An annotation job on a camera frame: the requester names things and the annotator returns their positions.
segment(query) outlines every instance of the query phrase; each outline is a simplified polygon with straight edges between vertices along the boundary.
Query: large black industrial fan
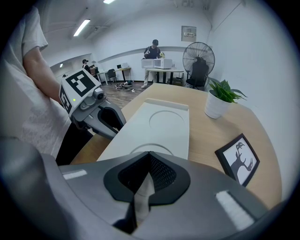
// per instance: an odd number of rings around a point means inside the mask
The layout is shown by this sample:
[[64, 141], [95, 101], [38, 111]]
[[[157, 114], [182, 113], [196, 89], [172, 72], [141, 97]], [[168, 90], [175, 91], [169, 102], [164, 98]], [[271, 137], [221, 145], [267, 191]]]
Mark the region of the large black industrial fan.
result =
[[192, 75], [193, 64], [199, 60], [206, 62], [209, 67], [207, 75], [210, 74], [215, 66], [215, 54], [205, 43], [195, 42], [190, 44], [183, 53], [183, 67], [188, 75]]

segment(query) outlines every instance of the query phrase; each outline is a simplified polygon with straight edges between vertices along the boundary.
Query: deer picture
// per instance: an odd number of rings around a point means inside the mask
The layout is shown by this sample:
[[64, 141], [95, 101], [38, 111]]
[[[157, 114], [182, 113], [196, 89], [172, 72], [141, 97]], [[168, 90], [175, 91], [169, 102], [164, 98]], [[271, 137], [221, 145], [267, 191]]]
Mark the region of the deer picture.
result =
[[249, 166], [245, 165], [246, 159], [245, 159], [244, 162], [241, 161], [240, 157], [241, 157], [242, 153], [239, 152], [239, 149], [242, 149], [242, 146], [245, 146], [245, 145], [241, 142], [239, 142], [238, 144], [235, 145], [235, 147], [237, 149], [237, 152], [235, 153], [236, 160], [230, 166], [231, 169], [232, 169], [232, 172], [234, 174], [235, 179], [238, 180], [238, 181], [239, 181], [238, 170], [239, 170], [240, 167], [244, 166], [247, 169], [247, 171], [251, 171], [251, 169], [253, 167], [253, 159], [252, 158], [251, 158]]

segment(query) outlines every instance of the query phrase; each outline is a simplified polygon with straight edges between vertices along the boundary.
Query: white tray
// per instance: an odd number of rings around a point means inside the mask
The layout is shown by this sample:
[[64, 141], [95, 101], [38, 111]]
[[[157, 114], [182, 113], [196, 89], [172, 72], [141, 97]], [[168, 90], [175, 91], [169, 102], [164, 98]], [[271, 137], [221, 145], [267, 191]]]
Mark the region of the white tray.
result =
[[188, 105], [146, 99], [114, 137], [98, 161], [156, 151], [188, 159]]

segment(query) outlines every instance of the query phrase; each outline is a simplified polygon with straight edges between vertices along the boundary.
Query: fluorescent light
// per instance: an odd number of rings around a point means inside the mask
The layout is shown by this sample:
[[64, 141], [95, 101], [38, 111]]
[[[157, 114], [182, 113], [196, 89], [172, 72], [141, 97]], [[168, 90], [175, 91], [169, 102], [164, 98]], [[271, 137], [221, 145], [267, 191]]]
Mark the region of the fluorescent light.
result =
[[106, 4], [110, 4], [111, 2], [113, 2], [114, 0], [104, 0], [103, 2]]
[[80, 25], [80, 27], [77, 29], [76, 33], [74, 34], [74, 37], [78, 36], [79, 33], [83, 30], [83, 28], [90, 22], [90, 19], [85, 19], [83, 23]]

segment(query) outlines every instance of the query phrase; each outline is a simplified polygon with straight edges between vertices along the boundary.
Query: white pot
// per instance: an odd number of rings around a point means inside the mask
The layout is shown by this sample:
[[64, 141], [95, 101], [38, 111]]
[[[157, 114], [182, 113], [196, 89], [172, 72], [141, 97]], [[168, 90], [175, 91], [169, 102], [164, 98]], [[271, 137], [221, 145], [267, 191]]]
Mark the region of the white pot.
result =
[[215, 97], [210, 91], [206, 99], [204, 112], [207, 116], [216, 119], [221, 117], [225, 112], [227, 112], [231, 103], [224, 102], [223, 100]]

